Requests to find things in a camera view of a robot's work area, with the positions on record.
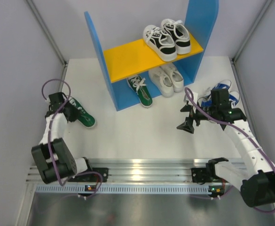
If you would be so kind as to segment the green sneaker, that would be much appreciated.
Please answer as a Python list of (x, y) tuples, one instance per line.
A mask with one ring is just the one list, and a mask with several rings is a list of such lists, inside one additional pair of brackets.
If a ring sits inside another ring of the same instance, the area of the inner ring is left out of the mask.
[(147, 84), (145, 83), (145, 78), (140, 75), (134, 75), (126, 79), (128, 86), (137, 95), (141, 105), (145, 108), (149, 108), (153, 104), (152, 97), (148, 91)]
[(75, 99), (74, 97), (70, 97), (69, 102), (79, 110), (78, 121), (88, 129), (93, 128), (96, 125), (95, 118), (90, 115), (85, 108), (81, 105), (81, 103)]

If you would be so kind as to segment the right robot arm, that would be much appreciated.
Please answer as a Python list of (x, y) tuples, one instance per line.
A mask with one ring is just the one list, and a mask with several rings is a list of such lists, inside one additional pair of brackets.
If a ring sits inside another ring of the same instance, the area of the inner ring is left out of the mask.
[(177, 129), (193, 134), (194, 127), (201, 121), (219, 124), (246, 166), (245, 170), (240, 170), (224, 157), (211, 159), (206, 163), (208, 179), (229, 182), (239, 190), (245, 204), (257, 211), (261, 211), (259, 207), (262, 205), (275, 203), (275, 164), (253, 136), (243, 111), (229, 100), (228, 90), (211, 90), (212, 103), (206, 107), (194, 100), (191, 89), (186, 87), (184, 91), (187, 103), (181, 112), (188, 112), (189, 116)]

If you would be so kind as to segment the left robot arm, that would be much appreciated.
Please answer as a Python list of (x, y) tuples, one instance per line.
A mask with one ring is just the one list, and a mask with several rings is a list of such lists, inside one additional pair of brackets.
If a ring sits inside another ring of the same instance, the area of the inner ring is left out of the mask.
[(89, 159), (75, 159), (63, 139), (69, 122), (79, 119), (79, 110), (57, 92), (49, 95), (49, 109), (45, 115), (46, 129), (31, 153), (42, 181), (45, 184), (62, 182), (107, 182), (108, 168), (93, 168)]

